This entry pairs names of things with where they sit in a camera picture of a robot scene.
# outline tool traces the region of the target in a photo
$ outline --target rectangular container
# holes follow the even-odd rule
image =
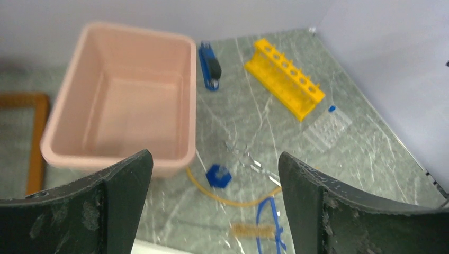
[[[195,156],[196,45],[179,34],[93,23],[84,28],[41,142],[61,168],[99,170],[142,149],[153,176]]]

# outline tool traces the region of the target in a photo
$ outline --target green marble table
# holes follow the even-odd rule
[[[223,73],[217,92],[205,89],[201,68],[197,67],[197,151],[191,170],[203,186],[207,186],[205,170],[219,163],[226,165],[233,176],[225,190],[213,190],[223,198],[248,202],[276,187],[266,177],[238,163],[224,144],[230,138],[239,147],[247,146],[254,159],[273,172],[277,172],[279,155],[287,151],[332,177],[381,197],[428,207],[444,201],[317,37],[307,30],[263,37],[285,52],[313,82],[320,83],[326,97],[299,122],[243,69],[243,63],[254,53],[254,42],[262,36],[213,42]],[[40,90],[54,100],[64,70],[1,73],[0,91]],[[303,133],[330,105],[336,105],[346,114],[351,124],[331,148],[318,149]],[[22,166],[12,161],[7,161],[9,168]],[[48,167],[47,170],[47,188],[83,175],[68,169]],[[284,226],[282,239],[288,247],[286,253],[294,253],[282,194],[275,200],[280,224]],[[192,253],[257,253],[255,239],[236,239],[229,233],[231,224],[255,224],[255,218],[256,207],[222,205],[198,191],[186,173],[181,172],[173,178],[151,181],[137,238]],[[272,223],[268,211],[264,211],[261,222]],[[264,253],[275,253],[273,241],[263,241],[263,246]]]

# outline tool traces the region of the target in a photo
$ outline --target wall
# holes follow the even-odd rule
[[[449,1],[338,0],[318,34],[449,192]]]
[[[180,32],[195,40],[306,28],[334,0],[0,0],[0,57],[65,64],[82,26],[94,20]]]

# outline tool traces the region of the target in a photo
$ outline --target yellow test tube rack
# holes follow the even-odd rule
[[[254,46],[254,56],[244,68],[302,121],[325,93],[266,39],[256,41]]]

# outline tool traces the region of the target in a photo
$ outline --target wooden frame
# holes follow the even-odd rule
[[[5,108],[34,109],[33,136],[31,140],[30,166],[26,195],[41,191],[44,183],[45,162],[40,150],[40,141],[47,123],[49,112],[48,96],[43,93],[0,94],[0,110]]]

